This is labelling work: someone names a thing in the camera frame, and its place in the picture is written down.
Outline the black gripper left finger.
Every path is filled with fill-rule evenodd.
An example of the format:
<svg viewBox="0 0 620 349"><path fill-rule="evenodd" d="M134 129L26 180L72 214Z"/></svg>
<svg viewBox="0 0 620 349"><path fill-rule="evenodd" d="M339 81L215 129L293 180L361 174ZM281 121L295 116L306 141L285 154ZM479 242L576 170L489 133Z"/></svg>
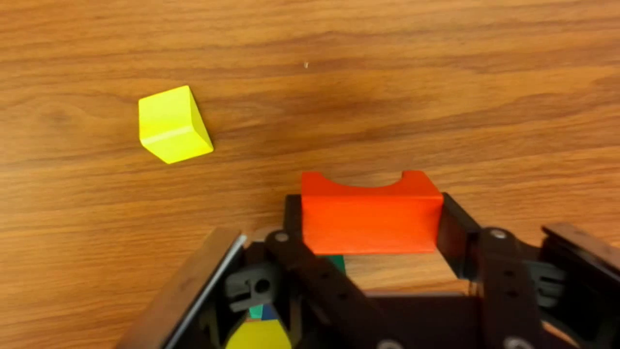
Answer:
<svg viewBox="0 0 620 349"><path fill-rule="evenodd" d="M411 349L407 333L303 240L303 199L285 197L283 226L266 238L285 273L295 349Z"/></svg>

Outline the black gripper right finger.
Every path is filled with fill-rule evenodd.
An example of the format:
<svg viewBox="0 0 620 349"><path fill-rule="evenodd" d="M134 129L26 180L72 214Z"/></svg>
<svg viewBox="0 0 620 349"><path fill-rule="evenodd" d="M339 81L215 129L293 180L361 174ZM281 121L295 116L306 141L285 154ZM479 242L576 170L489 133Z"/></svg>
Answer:
<svg viewBox="0 0 620 349"><path fill-rule="evenodd" d="M533 280L518 242L504 228L481 226L450 193L444 195L438 249L460 278L473 286L440 309L440 349L543 349Z"/></svg>

